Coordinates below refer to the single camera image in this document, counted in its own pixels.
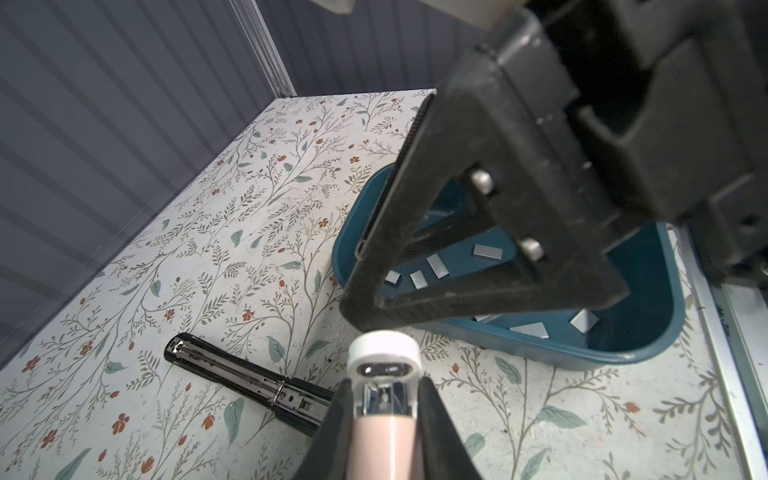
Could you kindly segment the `teal plastic tray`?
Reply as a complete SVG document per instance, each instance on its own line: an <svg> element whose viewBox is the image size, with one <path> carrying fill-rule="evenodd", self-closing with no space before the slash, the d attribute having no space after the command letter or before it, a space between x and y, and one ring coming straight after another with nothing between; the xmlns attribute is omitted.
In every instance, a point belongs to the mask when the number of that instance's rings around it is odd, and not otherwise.
<svg viewBox="0 0 768 480"><path fill-rule="evenodd" d="M342 288L346 287L357 263L355 250L390 171L391 166L383 167L367 181L335 241L332 267ZM457 212L460 200L465 200L465 197L458 185L449 184L430 207L422 226ZM475 244L501 248L503 261L510 261L516 255L513 241L499 227L494 227L439 251L437 254L450 272L442 279L435 277L426 257L392 267L393 271L401 274L401 278L397 285L383 282L382 295L394 297L414 292L416 289L409 275L417 270L423 272L428 286L436 286L500 263L473 256ZM611 250L608 258L627 282L630 295L608 309L591 310L600 321L586 335L570 324L579 310L505 314L492 317L487 322L464 317L421 323L415 327L566 370L591 370L606 365L643 362L665 351L683 329L685 302L674 257L667 226L662 223L648 225ZM546 326L548 339L509 330L510 327L536 322Z"/></svg>

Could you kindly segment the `staple strip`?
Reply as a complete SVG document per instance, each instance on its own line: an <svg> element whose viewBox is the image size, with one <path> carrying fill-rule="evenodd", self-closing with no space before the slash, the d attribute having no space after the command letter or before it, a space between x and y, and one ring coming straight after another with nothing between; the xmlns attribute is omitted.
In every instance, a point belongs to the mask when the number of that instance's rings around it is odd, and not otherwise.
<svg viewBox="0 0 768 480"><path fill-rule="evenodd" d="M391 285L397 285L400 278L401 278L400 273L390 270L385 277L385 282Z"/></svg>
<svg viewBox="0 0 768 480"><path fill-rule="evenodd" d="M448 268L437 253L428 256L427 263L437 279L442 279L450 274Z"/></svg>
<svg viewBox="0 0 768 480"><path fill-rule="evenodd" d="M593 312L582 309L570 320L570 324L581 334L586 335L598 322L599 317Z"/></svg>
<svg viewBox="0 0 768 480"><path fill-rule="evenodd" d="M510 327L509 330L518 334L532 336L539 339L549 338L547 328L542 322L518 325Z"/></svg>
<svg viewBox="0 0 768 480"><path fill-rule="evenodd" d="M428 286L426 277L421 270L411 273L409 277L416 290L421 290Z"/></svg>
<svg viewBox="0 0 768 480"><path fill-rule="evenodd" d="M501 260L503 258L503 250L498 247L475 244L473 247L472 255L483 259Z"/></svg>

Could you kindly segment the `black stapler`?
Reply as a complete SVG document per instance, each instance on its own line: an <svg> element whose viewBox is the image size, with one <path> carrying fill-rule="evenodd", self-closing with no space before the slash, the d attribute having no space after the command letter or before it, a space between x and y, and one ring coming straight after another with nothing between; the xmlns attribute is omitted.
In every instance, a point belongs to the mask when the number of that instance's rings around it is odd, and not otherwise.
<svg viewBox="0 0 768 480"><path fill-rule="evenodd" d="M308 436L319 428L333 398L331 390L272 372L187 332L168 342L164 358L259 403Z"/></svg>

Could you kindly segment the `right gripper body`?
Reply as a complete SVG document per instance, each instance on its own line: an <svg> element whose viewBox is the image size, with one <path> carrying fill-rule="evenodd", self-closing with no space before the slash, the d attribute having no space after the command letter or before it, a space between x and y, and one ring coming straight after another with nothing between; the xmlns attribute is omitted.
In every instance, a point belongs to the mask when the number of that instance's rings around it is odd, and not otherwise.
<svg viewBox="0 0 768 480"><path fill-rule="evenodd" d="M505 1L485 23L479 166L536 282L616 282L683 222L716 279L767 278L767 77L738 1Z"/></svg>

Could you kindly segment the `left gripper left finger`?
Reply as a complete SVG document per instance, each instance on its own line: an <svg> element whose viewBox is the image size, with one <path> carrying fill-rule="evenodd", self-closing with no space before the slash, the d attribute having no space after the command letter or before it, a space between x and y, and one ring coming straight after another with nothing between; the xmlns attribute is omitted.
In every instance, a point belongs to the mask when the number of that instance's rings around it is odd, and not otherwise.
<svg viewBox="0 0 768 480"><path fill-rule="evenodd" d="M344 480L354 420L351 381L336 388L325 418L293 480Z"/></svg>

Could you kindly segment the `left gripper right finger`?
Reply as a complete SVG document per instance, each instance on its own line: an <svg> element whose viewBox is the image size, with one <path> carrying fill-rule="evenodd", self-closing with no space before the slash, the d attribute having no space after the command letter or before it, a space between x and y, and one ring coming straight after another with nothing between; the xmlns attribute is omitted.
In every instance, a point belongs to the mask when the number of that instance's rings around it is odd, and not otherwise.
<svg viewBox="0 0 768 480"><path fill-rule="evenodd" d="M417 420L425 479L481 479L437 388L427 376L419 382Z"/></svg>

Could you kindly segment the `pink mini stapler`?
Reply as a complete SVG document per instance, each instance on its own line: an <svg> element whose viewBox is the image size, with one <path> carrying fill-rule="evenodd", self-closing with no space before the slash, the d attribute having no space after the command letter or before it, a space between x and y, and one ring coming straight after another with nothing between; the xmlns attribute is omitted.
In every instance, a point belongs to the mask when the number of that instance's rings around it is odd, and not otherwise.
<svg viewBox="0 0 768 480"><path fill-rule="evenodd" d="M422 479L418 344L392 330L365 333L349 348L353 422L347 479Z"/></svg>

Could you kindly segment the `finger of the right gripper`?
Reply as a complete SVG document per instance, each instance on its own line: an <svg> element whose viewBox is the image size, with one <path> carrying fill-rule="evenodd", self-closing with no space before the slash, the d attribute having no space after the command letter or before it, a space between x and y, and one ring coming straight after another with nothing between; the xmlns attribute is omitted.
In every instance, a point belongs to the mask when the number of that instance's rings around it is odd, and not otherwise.
<svg viewBox="0 0 768 480"><path fill-rule="evenodd" d="M492 227L510 261L393 298L388 271ZM361 331L465 316L604 309L625 280L545 137L486 50L463 59L430 101L342 296Z"/></svg>

